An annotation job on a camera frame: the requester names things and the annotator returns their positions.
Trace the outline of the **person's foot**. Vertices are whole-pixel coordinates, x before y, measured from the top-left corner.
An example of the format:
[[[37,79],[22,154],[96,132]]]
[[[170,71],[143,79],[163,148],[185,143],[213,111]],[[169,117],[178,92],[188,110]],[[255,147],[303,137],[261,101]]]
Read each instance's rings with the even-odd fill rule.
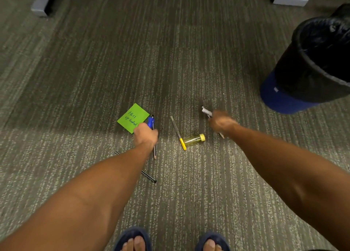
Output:
[[[138,235],[124,242],[120,251],[146,251],[146,243],[142,236]]]
[[[202,251],[223,251],[221,245],[215,243],[214,240],[208,239],[203,246]]]

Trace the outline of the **grey pen with yellow cap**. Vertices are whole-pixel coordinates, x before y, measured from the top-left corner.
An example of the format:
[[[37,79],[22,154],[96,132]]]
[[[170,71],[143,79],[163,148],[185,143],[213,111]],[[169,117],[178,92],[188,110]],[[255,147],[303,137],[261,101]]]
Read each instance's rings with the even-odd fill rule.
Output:
[[[175,122],[173,116],[170,116],[170,118],[171,118],[171,121],[173,123],[174,129],[175,129],[175,131],[177,133],[178,139],[179,139],[179,141],[181,143],[181,146],[182,146],[183,150],[186,151],[186,145],[185,145],[184,140],[183,140],[183,138],[182,138],[182,136],[180,134],[180,131],[179,131],[177,125],[176,125],[176,122]]]

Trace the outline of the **blue right sandal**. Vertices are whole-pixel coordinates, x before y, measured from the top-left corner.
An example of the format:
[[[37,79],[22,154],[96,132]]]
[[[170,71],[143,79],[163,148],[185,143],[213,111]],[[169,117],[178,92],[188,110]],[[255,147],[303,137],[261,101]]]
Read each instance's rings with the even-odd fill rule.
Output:
[[[217,232],[208,231],[204,233],[196,244],[195,251],[203,251],[205,243],[208,240],[213,240],[215,244],[218,244],[222,251],[231,251],[228,242],[221,234]]]

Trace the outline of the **person's right foot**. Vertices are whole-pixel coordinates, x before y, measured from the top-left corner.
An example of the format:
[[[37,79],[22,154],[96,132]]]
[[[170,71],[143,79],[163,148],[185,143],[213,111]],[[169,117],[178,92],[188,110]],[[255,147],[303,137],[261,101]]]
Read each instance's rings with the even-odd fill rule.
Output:
[[[202,251],[223,251],[221,245],[215,243],[214,240],[208,239],[203,246]]]

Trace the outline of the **person's right forearm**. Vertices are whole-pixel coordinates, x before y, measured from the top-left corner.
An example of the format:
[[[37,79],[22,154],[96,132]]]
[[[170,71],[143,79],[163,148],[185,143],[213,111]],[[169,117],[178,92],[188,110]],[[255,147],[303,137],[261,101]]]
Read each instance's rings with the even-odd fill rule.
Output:
[[[339,251],[350,251],[350,174],[329,160],[233,122],[225,133],[286,205]]]

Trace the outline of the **blue sandal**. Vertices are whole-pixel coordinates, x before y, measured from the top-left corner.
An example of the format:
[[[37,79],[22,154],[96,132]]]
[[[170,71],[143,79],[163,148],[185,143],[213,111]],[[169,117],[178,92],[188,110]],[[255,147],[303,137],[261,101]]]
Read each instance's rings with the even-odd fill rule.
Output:
[[[217,232],[208,231],[204,233],[196,244],[195,251],[203,251],[205,243],[208,240],[213,240],[215,244],[218,244],[222,251],[231,251],[228,242],[221,234]]]
[[[137,236],[141,236],[145,241],[146,251],[152,251],[151,239],[148,232],[144,228],[138,226],[132,226],[122,232],[116,241],[113,251],[121,251],[123,245],[127,243],[129,239],[134,239]]]

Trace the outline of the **grey white pen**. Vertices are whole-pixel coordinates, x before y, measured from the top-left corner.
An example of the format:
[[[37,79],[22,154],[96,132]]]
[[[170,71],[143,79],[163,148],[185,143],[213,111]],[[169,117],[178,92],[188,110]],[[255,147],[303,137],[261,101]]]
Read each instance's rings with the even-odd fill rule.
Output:
[[[211,124],[212,126],[214,126],[214,129],[217,131],[217,133],[221,136],[221,138],[225,138],[225,136],[222,134],[222,132],[218,129],[215,120],[213,119],[213,113],[211,111],[209,111],[208,109],[206,109],[204,106],[201,107],[202,108],[202,112],[208,116],[208,118],[211,120]]]

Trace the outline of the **person's left hand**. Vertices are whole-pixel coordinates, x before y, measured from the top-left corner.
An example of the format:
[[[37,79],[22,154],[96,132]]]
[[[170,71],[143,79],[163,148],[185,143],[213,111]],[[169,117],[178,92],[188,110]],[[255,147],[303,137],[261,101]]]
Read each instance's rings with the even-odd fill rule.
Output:
[[[134,134],[134,147],[142,147],[146,151],[151,152],[158,141],[158,130],[149,129],[147,134]]]

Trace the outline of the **black pen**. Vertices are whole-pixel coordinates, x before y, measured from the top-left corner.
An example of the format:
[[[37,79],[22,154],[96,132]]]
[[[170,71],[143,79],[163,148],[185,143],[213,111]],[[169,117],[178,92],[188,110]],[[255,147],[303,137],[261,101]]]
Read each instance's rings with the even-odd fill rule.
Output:
[[[120,155],[121,153],[118,151],[114,152],[115,155]],[[154,184],[157,183],[157,180],[153,177],[151,177],[149,174],[147,174],[145,171],[141,171],[142,175],[145,176],[147,179],[149,179],[151,182],[153,182]]]

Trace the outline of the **person's right hand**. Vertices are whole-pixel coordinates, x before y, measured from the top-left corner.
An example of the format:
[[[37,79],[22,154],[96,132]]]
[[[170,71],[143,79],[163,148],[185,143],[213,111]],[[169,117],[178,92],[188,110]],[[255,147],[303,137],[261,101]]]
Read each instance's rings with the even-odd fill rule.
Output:
[[[230,136],[235,128],[239,126],[238,122],[235,121],[226,111],[222,111],[222,118],[221,118],[221,125],[222,129],[220,130],[222,134],[226,136]]]

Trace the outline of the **person's left forearm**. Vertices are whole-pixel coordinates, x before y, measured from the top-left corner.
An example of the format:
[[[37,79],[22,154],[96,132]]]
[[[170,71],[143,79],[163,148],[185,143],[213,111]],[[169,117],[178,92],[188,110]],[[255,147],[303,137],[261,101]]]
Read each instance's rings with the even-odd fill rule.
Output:
[[[102,251],[153,146],[143,142],[83,171],[3,240],[0,251]]]

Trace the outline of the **clear yellow vial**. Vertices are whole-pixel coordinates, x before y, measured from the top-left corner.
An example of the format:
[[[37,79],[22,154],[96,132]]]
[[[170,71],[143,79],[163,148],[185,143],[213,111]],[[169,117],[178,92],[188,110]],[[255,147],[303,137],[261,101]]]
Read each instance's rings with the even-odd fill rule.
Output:
[[[192,136],[186,139],[183,139],[183,142],[186,147],[192,146],[198,143],[202,143],[206,140],[204,134],[197,134],[196,136]]]

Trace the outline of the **person's left foot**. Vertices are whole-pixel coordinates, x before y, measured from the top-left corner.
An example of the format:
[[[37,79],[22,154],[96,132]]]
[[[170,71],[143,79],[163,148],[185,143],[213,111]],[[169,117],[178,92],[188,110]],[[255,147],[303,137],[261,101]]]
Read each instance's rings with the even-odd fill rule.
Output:
[[[146,251],[146,243],[142,236],[138,235],[124,242],[120,251]]]

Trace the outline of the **green sticky note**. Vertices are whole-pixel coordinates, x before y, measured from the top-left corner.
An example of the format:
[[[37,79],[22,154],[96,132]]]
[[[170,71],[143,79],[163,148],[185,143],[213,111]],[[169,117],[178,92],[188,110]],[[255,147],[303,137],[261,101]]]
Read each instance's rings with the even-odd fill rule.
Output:
[[[145,122],[150,114],[137,103],[134,103],[118,120],[117,123],[130,134],[142,122]]]

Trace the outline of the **thin dark pencil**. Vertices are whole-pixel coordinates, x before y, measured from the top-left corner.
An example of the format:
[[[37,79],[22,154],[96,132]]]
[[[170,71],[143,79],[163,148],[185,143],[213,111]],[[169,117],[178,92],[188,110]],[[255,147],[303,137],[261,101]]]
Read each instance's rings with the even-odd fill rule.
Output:
[[[151,115],[151,117],[152,117],[152,130],[154,130],[155,129],[155,126],[154,126],[154,115]],[[154,148],[153,148],[153,157],[154,157],[154,160],[156,160],[156,147],[154,146]]]

